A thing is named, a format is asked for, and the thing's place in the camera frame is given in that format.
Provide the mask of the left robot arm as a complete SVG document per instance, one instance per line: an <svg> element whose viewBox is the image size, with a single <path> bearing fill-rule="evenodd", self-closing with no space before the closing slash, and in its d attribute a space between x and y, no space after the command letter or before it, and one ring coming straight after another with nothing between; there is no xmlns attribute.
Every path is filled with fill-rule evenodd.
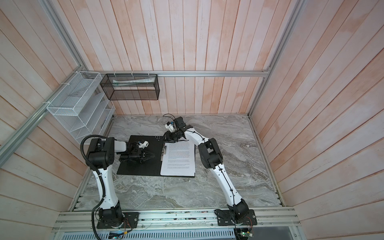
<svg viewBox="0 0 384 240"><path fill-rule="evenodd" d="M113 137L89 135L81 142L81 154L96 178L100 202L93 209L98 213L98 228L120 228L127 222L115 192L112 168L115 155L120 162L134 161L140 164L156 155L147 150L147 141L122 142Z"/></svg>

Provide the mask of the printed paper sheet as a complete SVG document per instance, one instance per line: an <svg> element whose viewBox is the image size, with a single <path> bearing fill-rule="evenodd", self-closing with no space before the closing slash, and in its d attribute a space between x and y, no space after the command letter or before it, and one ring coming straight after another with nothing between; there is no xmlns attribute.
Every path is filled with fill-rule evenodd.
<svg viewBox="0 0 384 240"><path fill-rule="evenodd" d="M165 143L160 175L195 177L195 145L190 141Z"/></svg>

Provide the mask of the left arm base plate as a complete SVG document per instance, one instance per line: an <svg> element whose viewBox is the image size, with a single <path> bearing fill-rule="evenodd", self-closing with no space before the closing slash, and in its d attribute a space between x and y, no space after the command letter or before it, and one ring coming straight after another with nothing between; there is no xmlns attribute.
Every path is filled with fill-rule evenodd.
<svg viewBox="0 0 384 240"><path fill-rule="evenodd" d="M138 225L139 212L122 212L115 213L110 210L99 213L97 229L119 229L129 228L135 229Z"/></svg>

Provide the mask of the blue folder black inside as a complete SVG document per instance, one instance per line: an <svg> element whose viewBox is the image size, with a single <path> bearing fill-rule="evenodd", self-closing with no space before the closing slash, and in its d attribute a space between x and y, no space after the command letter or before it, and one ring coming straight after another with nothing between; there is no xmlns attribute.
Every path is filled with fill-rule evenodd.
<svg viewBox="0 0 384 240"><path fill-rule="evenodd" d="M119 153L118 175L186 177L196 174L195 145L188 140L166 143L161 136L135 136L126 153Z"/></svg>

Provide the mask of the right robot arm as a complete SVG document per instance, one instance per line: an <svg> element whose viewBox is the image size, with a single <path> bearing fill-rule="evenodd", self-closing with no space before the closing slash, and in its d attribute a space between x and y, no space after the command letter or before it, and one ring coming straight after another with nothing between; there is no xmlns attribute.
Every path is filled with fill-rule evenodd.
<svg viewBox="0 0 384 240"><path fill-rule="evenodd" d="M172 114L163 116L171 119L165 124L167 131L163 135L164 141L177 143L184 139L198 147L203 166L215 176L225 195L234 224L240 223L249 213L249 207L227 174L216 139L201 135L193 126L187 125L182 117L176 118Z"/></svg>

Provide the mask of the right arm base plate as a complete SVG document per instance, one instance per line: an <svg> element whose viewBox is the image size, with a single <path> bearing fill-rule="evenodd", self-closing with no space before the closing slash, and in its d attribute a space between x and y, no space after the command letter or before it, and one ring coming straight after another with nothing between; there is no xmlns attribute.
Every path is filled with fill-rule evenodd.
<svg viewBox="0 0 384 240"><path fill-rule="evenodd" d="M217 216L219 226L244 225L252 227L258 224L254 210L249 210L243 217L235 217L231 210L216 209L214 213Z"/></svg>

